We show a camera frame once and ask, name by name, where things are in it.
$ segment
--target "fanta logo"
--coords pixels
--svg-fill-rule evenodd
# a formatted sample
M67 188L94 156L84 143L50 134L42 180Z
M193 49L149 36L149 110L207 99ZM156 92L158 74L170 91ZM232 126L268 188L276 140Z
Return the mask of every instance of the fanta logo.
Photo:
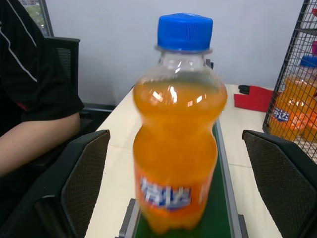
M141 191L146 202L167 210L178 210L190 205L191 202L190 188L162 187L148 182L146 178L141 178Z
M289 121L289 114L286 111L283 111L279 108L274 108L273 116L278 121Z

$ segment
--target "metal wire rack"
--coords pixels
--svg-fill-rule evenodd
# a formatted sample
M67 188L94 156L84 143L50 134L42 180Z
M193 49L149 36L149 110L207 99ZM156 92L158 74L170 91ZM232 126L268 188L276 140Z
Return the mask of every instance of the metal wire rack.
M304 0L263 130L294 141L317 164L317 0Z

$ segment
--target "desk surface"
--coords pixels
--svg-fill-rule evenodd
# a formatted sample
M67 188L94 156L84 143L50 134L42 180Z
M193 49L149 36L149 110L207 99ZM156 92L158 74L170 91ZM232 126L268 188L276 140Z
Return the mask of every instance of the desk surface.
M238 213L245 217L250 238L281 238L259 194L241 138L244 129L262 131L265 113L235 108L233 94L238 93L238 87L226 87L228 102L220 116L220 125ZM109 129L111 140L86 238L114 238L118 235L129 200L135 197L132 145L140 126L141 119L129 92L99 128Z

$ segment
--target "blue bottle cap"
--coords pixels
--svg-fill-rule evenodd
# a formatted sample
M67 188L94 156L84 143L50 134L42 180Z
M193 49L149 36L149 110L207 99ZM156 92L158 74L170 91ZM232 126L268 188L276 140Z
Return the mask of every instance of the blue bottle cap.
M303 67L317 67L317 56L303 56L301 60Z
M158 46L173 51L205 51L210 47L213 20L191 13L159 18Z

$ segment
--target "person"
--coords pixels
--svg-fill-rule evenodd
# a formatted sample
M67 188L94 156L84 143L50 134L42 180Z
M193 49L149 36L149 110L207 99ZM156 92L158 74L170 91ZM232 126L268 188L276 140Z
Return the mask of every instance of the person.
M18 0L0 0L0 178L70 139L83 104Z

